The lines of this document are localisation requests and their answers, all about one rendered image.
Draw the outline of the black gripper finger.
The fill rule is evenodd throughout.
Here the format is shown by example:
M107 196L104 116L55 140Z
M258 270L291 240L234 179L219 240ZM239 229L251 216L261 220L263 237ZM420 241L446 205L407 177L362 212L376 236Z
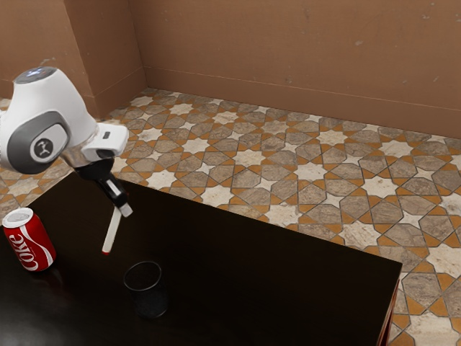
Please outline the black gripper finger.
M114 175L107 175L98 179L97 184L124 217L133 213L133 209L128 204L127 193Z

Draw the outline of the white pen with red tip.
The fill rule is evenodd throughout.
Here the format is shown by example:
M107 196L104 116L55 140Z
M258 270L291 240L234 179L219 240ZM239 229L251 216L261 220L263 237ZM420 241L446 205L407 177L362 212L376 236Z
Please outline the white pen with red tip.
M107 234L105 236L104 243L102 246L102 253L105 255L108 255L112 250L112 246L115 241L115 237L116 237L116 233L118 230L118 226L120 224L121 217L122 217L122 214L120 210L117 207L115 207L111 220L109 222Z

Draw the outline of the red soda can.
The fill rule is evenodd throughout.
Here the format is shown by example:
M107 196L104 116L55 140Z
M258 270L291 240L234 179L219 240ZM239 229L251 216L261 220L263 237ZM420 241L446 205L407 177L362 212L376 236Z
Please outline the red soda can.
M18 208L2 220L5 236L24 269L48 269L56 258L54 246L39 217L30 208Z

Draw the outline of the black mesh pen holder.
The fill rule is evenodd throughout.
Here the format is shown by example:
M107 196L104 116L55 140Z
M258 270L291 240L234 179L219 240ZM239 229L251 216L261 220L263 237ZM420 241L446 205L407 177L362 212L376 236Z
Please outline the black mesh pen holder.
M130 292L138 316L154 319L166 312L169 298L158 263L136 263L125 273L123 283Z

